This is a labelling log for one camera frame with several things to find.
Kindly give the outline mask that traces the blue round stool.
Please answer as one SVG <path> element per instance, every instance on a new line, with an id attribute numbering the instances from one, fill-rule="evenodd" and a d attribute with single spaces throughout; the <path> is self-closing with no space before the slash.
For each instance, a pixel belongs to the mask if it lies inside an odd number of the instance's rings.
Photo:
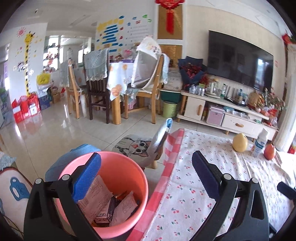
<path id="1" fill-rule="evenodd" d="M 90 144 L 82 144 L 74 149 L 71 149 L 66 154 L 58 158 L 58 160 L 46 171 L 45 181 L 56 181 L 59 179 L 64 168 L 76 158 L 88 153 L 100 152 L 101 150 Z"/>

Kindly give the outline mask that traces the silver foil bag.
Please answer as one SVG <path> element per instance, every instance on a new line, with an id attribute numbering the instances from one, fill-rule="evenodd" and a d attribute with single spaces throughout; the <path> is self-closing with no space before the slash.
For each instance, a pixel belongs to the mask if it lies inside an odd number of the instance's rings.
<path id="1" fill-rule="evenodd" d="M 107 204 L 109 204 L 113 194 L 109 191 L 100 175 L 97 175 L 90 185 L 86 196 L 78 201 L 78 206 L 91 223 L 98 216 Z"/>

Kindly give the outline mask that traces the light wooden chair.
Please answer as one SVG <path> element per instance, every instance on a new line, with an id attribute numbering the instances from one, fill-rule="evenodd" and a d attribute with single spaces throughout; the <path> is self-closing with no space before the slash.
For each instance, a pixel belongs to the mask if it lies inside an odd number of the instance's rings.
<path id="1" fill-rule="evenodd" d="M 149 108 L 148 106 L 144 106 L 144 98 L 149 98 L 151 100 L 152 123 L 156 124 L 156 114 L 161 113 L 161 109 L 160 109 L 161 104 L 160 104 L 159 95 L 160 95 L 160 88 L 162 84 L 161 77 L 162 77 L 162 71 L 163 71 L 163 63 L 164 63 L 164 56 L 161 55 L 156 65 L 156 68 L 154 70 L 154 73 L 149 80 L 149 83 L 152 83 L 152 85 L 150 85 L 150 87 L 152 86 L 152 88 L 151 89 L 142 88 L 142 89 L 139 89 L 138 92 L 135 92 L 133 94 L 135 98 L 138 97 L 139 99 L 138 108 L 134 108 L 131 110 L 128 109 L 128 105 L 129 105 L 128 98 L 130 97 L 130 94 L 128 94 L 128 90 L 126 90 L 124 94 L 124 107 L 125 107 L 124 118 L 125 119 L 128 119 L 129 113 L 148 109 Z"/>

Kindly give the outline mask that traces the white grey pouch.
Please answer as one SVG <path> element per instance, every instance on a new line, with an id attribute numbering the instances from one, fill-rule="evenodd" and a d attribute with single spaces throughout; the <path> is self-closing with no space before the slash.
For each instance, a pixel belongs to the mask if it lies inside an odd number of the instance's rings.
<path id="1" fill-rule="evenodd" d="M 131 191 L 114 209 L 112 221 L 109 226 L 116 226 L 124 223 L 138 207 L 134 198 L 133 191 Z"/>

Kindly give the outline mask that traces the dining table with cloth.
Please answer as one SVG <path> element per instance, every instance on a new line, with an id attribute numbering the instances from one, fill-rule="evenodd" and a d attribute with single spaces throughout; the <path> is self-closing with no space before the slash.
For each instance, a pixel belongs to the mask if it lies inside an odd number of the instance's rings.
<path id="1" fill-rule="evenodd" d="M 112 122 L 121 124 L 120 96 L 124 95 L 127 86 L 131 83 L 133 63 L 113 62 L 109 65 L 107 89 L 110 91 Z"/>

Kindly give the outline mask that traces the cat print small chair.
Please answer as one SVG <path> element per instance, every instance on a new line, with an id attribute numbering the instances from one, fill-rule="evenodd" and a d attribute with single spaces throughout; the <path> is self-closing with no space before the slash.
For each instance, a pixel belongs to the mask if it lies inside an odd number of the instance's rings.
<path id="1" fill-rule="evenodd" d="M 145 168 L 157 169 L 157 161 L 163 153 L 163 146 L 172 124 L 173 119 L 167 118 L 153 138 L 137 135 L 125 136 L 112 148 L 112 151 L 131 158 L 143 170 Z"/>

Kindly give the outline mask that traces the cream cushion blue print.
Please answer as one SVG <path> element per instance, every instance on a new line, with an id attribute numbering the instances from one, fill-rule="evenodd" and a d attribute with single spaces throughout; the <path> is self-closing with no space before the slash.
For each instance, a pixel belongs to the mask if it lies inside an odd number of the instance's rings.
<path id="1" fill-rule="evenodd" d="M 1 214 L 16 233 L 23 234 L 32 184 L 16 168 L 1 171 Z"/>

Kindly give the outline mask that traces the pink storage box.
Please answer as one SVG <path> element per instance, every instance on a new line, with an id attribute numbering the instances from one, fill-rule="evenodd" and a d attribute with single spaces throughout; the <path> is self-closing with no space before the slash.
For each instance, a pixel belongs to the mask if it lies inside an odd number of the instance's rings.
<path id="1" fill-rule="evenodd" d="M 225 115 L 225 110 L 220 105 L 210 104 L 208 108 L 208 113 L 206 117 L 206 123 L 215 126 L 221 126 L 223 118 Z"/>

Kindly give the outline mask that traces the glass electric kettle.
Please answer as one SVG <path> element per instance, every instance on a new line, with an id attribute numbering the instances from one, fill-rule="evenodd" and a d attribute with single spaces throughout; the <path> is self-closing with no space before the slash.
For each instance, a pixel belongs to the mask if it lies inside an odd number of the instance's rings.
<path id="1" fill-rule="evenodd" d="M 205 95 L 213 98 L 220 98 L 221 90 L 218 79 L 210 79 L 205 88 Z"/>

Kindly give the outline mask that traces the dark wooden chair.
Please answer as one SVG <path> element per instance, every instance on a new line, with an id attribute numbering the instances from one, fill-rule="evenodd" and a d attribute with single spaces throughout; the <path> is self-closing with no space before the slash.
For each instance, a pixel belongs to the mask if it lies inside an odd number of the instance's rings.
<path id="1" fill-rule="evenodd" d="M 93 108 L 105 109 L 106 123 L 110 123 L 109 49 L 91 51 L 83 56 L 84 75 L 87 87 L 89 117 L 93 119 Z"/>

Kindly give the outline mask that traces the red flower bouquet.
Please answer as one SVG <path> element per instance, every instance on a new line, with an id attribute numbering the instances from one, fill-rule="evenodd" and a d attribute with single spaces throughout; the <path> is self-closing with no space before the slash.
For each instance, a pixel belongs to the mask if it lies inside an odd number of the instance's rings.
<path id="1" fill-rule="evenodd" d="M 188 91 L 192 85 L 206 85 L 209 82 L 207 66 L 203 64 L 203 59 L 189 56 L 178 59 L 178 68 L 182 77 L 183 90 L 185 91 Z"/>

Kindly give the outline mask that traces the yellow bag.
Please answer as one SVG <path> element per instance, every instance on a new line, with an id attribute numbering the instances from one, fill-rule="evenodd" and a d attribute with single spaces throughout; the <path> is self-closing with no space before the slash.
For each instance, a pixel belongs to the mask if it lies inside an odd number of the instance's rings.
<path id="1" fill-rule="evenodd" d="M 37 85 L 47 85 L 51 83 L 51 74 L 42 72 L 37 76 Z"/>

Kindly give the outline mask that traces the white tv cabinet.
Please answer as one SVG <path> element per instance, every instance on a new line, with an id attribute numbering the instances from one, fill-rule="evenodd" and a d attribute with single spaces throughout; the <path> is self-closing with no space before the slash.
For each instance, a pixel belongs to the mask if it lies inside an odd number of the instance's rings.
<path id="1" fill-rule="evenodd" d="M 267 139 L 272 141 L 278 133 L 277 127 L 269 126 L 264 121 L 267 116 L 257 113 L 247 107 L 239 107 L 226 100 L 200 96 L 181 91 L 181 109 L 177 114 L 177 121 L 186 120 L 200 125 L 210 126 L 225 131 L 226 133 L 243 133 L 247 137 L 257 138 L 262 129 L 268 131 Z M 206 123 L 209 105 L 220 105 L 225 110 L 221 126 Z"/>

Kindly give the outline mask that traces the red gift bags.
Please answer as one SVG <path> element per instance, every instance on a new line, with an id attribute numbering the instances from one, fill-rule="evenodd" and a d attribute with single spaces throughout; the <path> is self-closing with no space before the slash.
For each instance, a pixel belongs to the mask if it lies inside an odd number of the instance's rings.
<path id="1" fill-rule="evenodd" d="M 39 114 L 41 111 L 39 99 L 35 93 L 29 96 L 21 96 L 19 100 L 15 99 L 11 107 L 16 123 L 20 123 L 31 116 Z"/>

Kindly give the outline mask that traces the red chinese knot ornament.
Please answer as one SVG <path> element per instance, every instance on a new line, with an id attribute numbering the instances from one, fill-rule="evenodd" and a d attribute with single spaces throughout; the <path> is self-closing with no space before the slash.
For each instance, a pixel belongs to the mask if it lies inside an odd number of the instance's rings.
<path id="1" fill-rule="evenodd" d="M 183 4 L 185 0 L 155 0 L 156 4 L 166 9 L 166 31 L 174 33 L 174 12 L 173 10 Z"/>

